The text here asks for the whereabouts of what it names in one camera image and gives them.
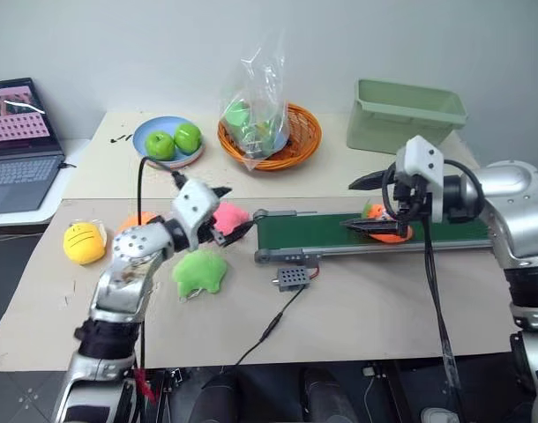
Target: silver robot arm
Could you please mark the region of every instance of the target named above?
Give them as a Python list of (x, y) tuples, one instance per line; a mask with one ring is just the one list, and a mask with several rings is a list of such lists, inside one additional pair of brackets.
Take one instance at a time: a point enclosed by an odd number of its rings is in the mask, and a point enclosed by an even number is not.
[[(536, 394), (532, 421), (538, 423), (538, 170), (522, 161), (500, 161), (474, 171), (485, 196), (480, 218), (500, 267), (510, 283), (510, 310), (522, 330), (510, 337), (520, 380)], [(477, 198), (470, 180), (460, 179), (462, 204)]]
[[(480, 189), (466, 173), (444, 177), (444, 162), (472, 172)], [(391, 183), (397, 211), (386, 190)], [(425, 217), (439, 222), (442, 216), (450, 223), (477, 216), (486, 223), (495, 258), (510, 284), (514, 322), (522, 329), (510, 337), (512, 354), (520, 380), (536, 395), (532, 421), (538, 423), (538, 170), (508, 160), (470, 171), (444, 160), (436, 147), (418, 136), (397, 152), (396, 162), (387, 170), (350, 185), (350, 189), (377, 188), (383, 190), (389, 214), (403, 226)]]
[(173, 219), (130, 227), (114, 239), (112, 263), (96, 286), (89, 319), (75, 330), (81, 344), (71, 357), (53, 422), (131, 421), (137, 398), (136, 383), (128, 376), (153, 274), (177, 251), (225, 241), (213, 229), (212, 216), (219, 196), (228, 191), (188, 180), (172, 203)]

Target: laptop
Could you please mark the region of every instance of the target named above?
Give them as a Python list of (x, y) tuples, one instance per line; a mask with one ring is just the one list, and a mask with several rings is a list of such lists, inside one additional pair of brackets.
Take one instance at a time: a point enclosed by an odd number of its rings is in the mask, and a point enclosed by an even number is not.
[(0, 213), (38, 209), (64, 159), (32, 79), (0, 81)]

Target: blue plate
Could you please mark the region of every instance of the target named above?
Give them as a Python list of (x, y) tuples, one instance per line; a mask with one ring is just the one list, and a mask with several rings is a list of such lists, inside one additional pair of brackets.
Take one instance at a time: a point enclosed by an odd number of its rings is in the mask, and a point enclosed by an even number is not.
[[(132, 139), (134, 148), (140, 156), (146, 156), (146, 138), (149, 134), (155, 132), (156, 130), (164, 130), (165, 132), (170, 134), (171, 137), (173, 137), (175, 135), (175, 131), (181, 123), (192, 124), (192, 122), (189, 122), (186, 119), (177, 116), (155, 117), (147, 122), (142, 123), (134, 132), (134, 137)], [(171, 158), (171, 160), (161, 160), (161, 163), (169, 166), (172, 169), (184, 167), (198, 159), (204, 150), (205, 145), (202, 142), (200, 143), (200, 147), (198, 148), (198, 150), (196, 150), (193, 154), (189, 155), (183, 154), (178, 148), (176, 148), (175, 156)], [(150, 166), (153, 166), (153, 163), (149, 161), (147, 163), (150, 164)]]

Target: conveyor belt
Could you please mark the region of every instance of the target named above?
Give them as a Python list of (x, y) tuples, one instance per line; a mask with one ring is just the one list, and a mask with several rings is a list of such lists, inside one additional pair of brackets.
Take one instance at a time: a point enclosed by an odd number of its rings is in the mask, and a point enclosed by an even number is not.
[[(340, 224), (344, 220), (359, 217), (361, 213), (270, 212), (268, 216), (257, 221), (256, 260), (259, 262), (303, 262), (309, 257), (423, 249), (423, 230), (419, 222), (411, 225), (414, 229), (412, 240), (401, 244), (385, 244)], [(458, 225), (450, 225), (447, 222), (436, 223), (432, 224), (431, 232), (435, 249), (470, 249), (490, 246), (487, 227), (480, 220)]]

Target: yellow plush toy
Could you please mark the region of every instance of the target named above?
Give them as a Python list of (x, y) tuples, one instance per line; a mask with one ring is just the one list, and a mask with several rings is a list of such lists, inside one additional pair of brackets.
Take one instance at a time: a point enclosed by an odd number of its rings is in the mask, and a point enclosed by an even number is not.
[(107, 236), (102, 223), (76, 222), (64, 234), (64, 251), (73, 262), (89, 264), (104, 256)]

